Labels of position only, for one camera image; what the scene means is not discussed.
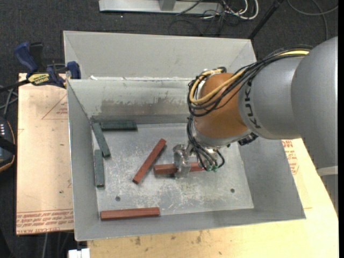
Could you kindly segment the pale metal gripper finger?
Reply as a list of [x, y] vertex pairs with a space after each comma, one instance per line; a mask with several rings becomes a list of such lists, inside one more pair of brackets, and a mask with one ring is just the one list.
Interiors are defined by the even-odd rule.
[[186, 147], [184, 144], [178, 144], [173, 147], [175, 167], [181, 167], [183, 164], [185, 164], [185, 151]]
[[185, 178], [188, 176], [191, 164], [189, 162], [180, 161], [176, 164], [177, 172], [175, 173], [176, 178]]

